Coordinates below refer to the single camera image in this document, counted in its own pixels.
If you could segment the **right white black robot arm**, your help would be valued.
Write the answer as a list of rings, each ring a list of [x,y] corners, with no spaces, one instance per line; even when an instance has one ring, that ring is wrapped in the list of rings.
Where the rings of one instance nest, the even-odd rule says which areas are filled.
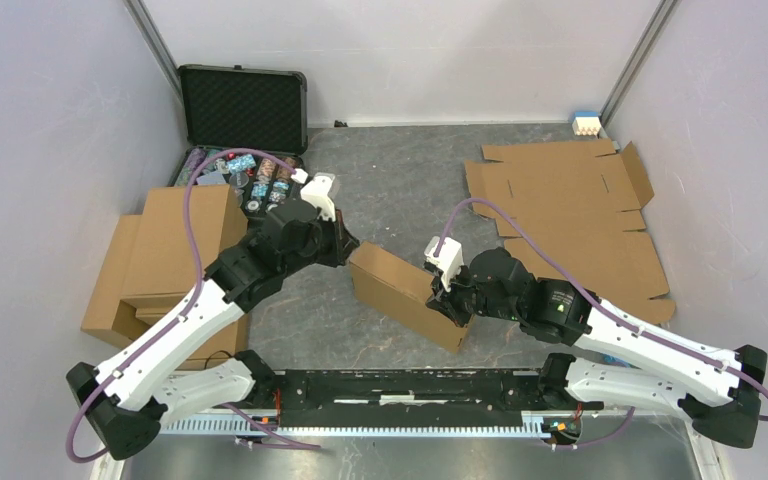
[[[626,362],[620,368],[551,355],[537,382],[545,405],[602,403],[658,411],[688,422],[712,441],[753,446],[761,421],[765,351],[686,339],[568,281],[537,279],[504,248],[486,250],[466,264],[460,243],[433,238],[424,267],[432,275],[427,307],[459,327],[476,316],[512,321],[538,341]]]

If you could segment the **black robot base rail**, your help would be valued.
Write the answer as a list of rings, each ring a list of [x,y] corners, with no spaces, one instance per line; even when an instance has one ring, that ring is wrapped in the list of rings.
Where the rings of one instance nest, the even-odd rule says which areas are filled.
[[[236,407],[272,409],[282,427],[514,427],[521,414],[581,402],[534,368],[286,370],[257,378]]]

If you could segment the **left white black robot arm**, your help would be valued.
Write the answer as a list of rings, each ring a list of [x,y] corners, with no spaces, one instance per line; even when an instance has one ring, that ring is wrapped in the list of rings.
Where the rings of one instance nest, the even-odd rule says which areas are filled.
[[[314,264],[344,266],[358,245],[326,194],[304,194],[275,207],[260,228],[222,251],[135,342],[97,366],[80,362],[67,373],[80,405],[67,434],[69,458],[93,459],[74,450],[81,421],[92,426],[103,454],[124,460],[145,449],[162,428],[203,410],[240,401],[266,405],[274,381],[248,354],[180,378],[172,374],[214,334],[279,292],[286,278]]]

